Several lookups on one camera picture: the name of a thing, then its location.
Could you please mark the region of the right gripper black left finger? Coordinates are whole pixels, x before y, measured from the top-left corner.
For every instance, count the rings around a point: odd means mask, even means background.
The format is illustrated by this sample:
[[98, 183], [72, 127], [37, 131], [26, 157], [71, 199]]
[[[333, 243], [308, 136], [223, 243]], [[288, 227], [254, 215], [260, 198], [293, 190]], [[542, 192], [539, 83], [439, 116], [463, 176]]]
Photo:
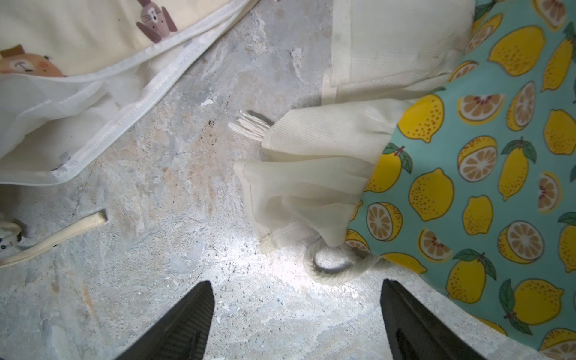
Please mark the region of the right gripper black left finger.
[[203, 359], [214, 311], [212, 285], [202, 281], [118, 358]]

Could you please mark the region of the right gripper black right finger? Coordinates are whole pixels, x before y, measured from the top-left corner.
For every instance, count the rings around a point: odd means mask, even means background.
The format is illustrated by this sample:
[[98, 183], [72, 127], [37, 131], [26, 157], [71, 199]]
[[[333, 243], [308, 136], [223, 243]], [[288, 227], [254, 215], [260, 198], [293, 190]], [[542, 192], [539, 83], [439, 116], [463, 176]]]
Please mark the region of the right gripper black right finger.
[[382, 283], [380, 305], [394, 360], [485, 359], [396, 280]]

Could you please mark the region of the lemon print ruffled pillow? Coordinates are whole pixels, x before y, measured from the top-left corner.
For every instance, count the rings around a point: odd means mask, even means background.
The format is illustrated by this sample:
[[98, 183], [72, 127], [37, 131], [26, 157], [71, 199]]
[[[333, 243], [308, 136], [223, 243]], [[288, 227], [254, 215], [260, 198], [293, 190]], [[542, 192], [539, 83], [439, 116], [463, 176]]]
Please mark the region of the lemon print ruffled pillow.
[[264, 253], [315, 238], [306, 272], [380, 261], [549, 359], [575, 357], [575, 3], [478, 1], [444, 84], [232, 123]]

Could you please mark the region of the cream animal print pillow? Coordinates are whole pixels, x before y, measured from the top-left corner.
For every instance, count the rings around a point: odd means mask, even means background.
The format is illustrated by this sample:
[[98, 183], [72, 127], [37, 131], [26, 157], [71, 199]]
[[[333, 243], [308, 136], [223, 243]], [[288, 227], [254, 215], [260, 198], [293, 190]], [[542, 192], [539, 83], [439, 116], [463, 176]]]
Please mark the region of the cream animal print pillow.
[[1, 183], [77, 176], [252, 1], [3, 1]]

